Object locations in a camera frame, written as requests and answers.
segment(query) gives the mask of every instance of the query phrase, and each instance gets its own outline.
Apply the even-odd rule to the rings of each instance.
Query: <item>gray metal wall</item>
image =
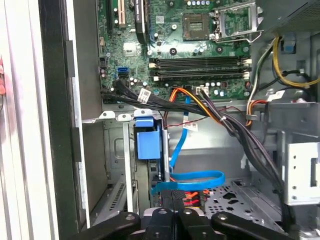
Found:
[[[73,2],[77,64],[82,119],[102,112],[98,68],[98,33],[95,0]],[[103,124],[83,126],[89,210],[97,204],[108,185]]]

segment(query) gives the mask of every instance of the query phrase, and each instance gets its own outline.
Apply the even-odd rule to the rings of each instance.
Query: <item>cable tie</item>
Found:
[[[227,118],[226,118],[226,116],[223,116],[222,118],[220,118],[220,122],[222,122],[223,120],[226,120]]]

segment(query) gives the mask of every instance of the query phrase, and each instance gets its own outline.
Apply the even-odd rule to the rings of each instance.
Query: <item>barcode label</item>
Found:
[[[151,95],[151,91],[149,91],[145,88],[141,88],[141,91],[140,91],[140,94],[139,94],[137,100],[142,104],[147,104],[150,95]]]

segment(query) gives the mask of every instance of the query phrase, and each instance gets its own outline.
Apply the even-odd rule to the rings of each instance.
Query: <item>orange wire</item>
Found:
[[[187,195],[185,199],[192,199],[192,198],[194,198],[194,197],[197,196],[197,195],[198,195],[198,192],[195,191],[194,193],[192,193],[192,194],[190,194],[190,195]]]
[[[254,106],[256,104],[267,104],[267,101],[266,100],[262,100],[262,99],[258,99],[258,100],[255,100],[255,101],[252,101],[250,104],[249,104],[249,115],[251,115],[252,113],[252,109],[254,108]],[[252,121],[249,120],[247,123],[246,123],[246,127],[250,126],[252,124]]]
[[[189,91],[187,91],[187,90],[185,90],[183,88],[179,88],[179,87],[175,88],[172,93],[176,94],[177,91],[175,91],[175,90],[180,91],[180,92],[188,95],[189,97],[191,97],[204,110],[204,112],[208,116],[210,116],[212,119],[214,119],[217,123],[221,124],[221,122],[218,119],[215,118],[215,116],[208,110],[208,108],[196,96],[194,96],[192,93],[190,93]]]

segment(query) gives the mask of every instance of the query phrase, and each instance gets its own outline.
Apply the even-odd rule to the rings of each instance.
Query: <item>white sticker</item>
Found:
[[[189,121],[189,117],[188,116],[183,116],[183,128],[184,129],[187,129],[187,130],[190,130],[190,131],[193,131],[193,132],[198,132],[198,124],[194,123],[194,122],[190,122],[190,123],[187,123]]]
[[[198,132],[198,124],[195,122],[185,123],[183,124],[183,128],[189,131]]]
[[[140,94],[139,94],[137,100],[142,104],[147,104],[150,95],[151,95],[151,91],[149,91],[145,88],[141,88],[141,91],[140,91]]]
[[[272,94],[268,97],[267,102],[271,102],[276,99],[281,99],[283,95],[285,94],[286,90],[277,91],[275,94]]]
[[[164,24],[165,17],[164,16],[155,16],[155,24]]]

